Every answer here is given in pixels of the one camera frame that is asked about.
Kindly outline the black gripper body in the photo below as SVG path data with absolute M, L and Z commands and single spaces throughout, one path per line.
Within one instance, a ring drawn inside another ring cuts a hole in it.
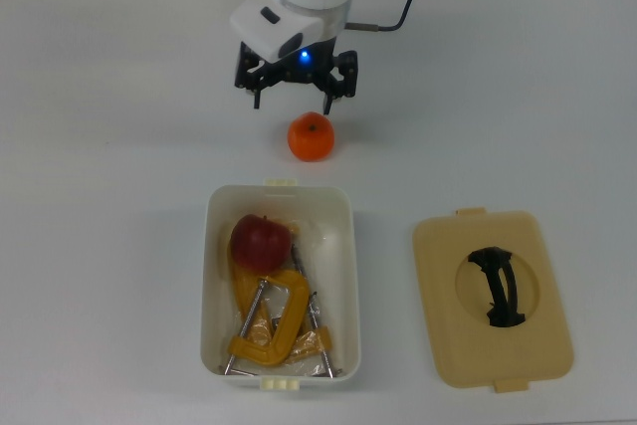
M 285 83 L 321 85 L 321 74 L 333 55 L 336 38 L 300 48 L 274 63 L 269 63 L 269 85 Z

